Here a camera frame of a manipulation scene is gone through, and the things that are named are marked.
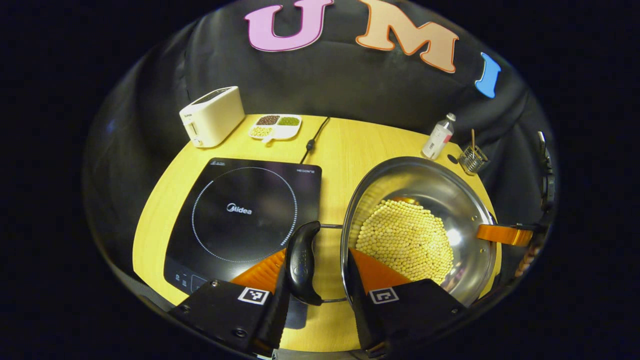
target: wooden tabletop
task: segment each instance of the wooden tabletop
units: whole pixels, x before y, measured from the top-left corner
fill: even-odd
[[[261,115],[247,115],[219,146],[199,149],[188,143],[158,180],[138,222],[133,244],[134,271],[161,296],[177,305],[188,296],[169,284],[163,276],[164,255],[187,194],[205,164],[215,157],[299,163],[307,141],[315,135],[325,117],[302,116],[298,134],[289,140],[273,140],[265,145],[248,136],[249,128]],[[364,175],[384,160],[399,156],[422,157],[420,150],[427,135],[395,127],[355,120],[331,118],[316,139],[316,148],[305,164],[319,165],[322,172],[319,221],[341,224],[356,186]],[[449,142],[437,159],[465,180],[484,205],[494,213],[489,196],[477,176],[468,176],[460,165],[447,159],[457,158],[460,147]],[[500,272],[502,249],[497,244],[493,278]],[[316,236],[316,272],[313,285],[323,299],[345,297],[340,274],[340,231],[327,229]],[[360,348],[355,316],[348,302],[309,306],[306,326],[284,329],[281,348],[331,352]]]

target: power cord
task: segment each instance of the power cord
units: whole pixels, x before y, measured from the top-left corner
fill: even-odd
[[[330,118],[329,116],[326,117],[322,125],[320,125],[320,127],[318,128],[318,131],[316,131],[314,138],[307,142],[307,151],[305,152],[305,155],[302,157],[302,160],[300,160],[301,164],[305,162],[305,158],[307,158],[307,154],[309,153],[309,151],[311,151],[314,148],[314,145],[316,144],[316,138],[318,137],[318,134],[320,133],[320,131],[324,128],[324,125],[326,124],[326,122],[329,121],[329,118]]]

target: pot handle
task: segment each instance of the pot handle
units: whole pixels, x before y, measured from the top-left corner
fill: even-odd
[[[291,295],[305,304],[316,306],[323,303],[312,283],[315,267],[312,244],[318,231],[319,221],[300,225],[289,238],[285,252],[285,276]]]

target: stainless steel pot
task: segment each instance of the stainless steel pot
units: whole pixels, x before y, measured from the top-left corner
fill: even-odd
[[[454,172],[430,160],[414,157],[393,158],[375,166],[356,188],[341,238],[342,279],[347,300],[353,306],[353,281],[349,278],[349,248],[355,248],[360,226],[383,199],[409,197],[420,202],[444,223],[453,249],[453,269],[441,287],[457,301],[470,306],[490,280],[496,257],[496,244],[476,238],[480,224],[494,224],[492,215],[471,187]],[[312,240],[319,222],[301,225],[287,247],[286,275],[291,293],[311,305],[323,303],[313,290],[314,259]]]

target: midea logo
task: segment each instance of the midea logo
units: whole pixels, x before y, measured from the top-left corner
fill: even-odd
[[[233,202],[230,202],[229,205],[227,205],[227,211],[229,211],[230,213],[236,212],[251,215],[251,210],[236,206]]]

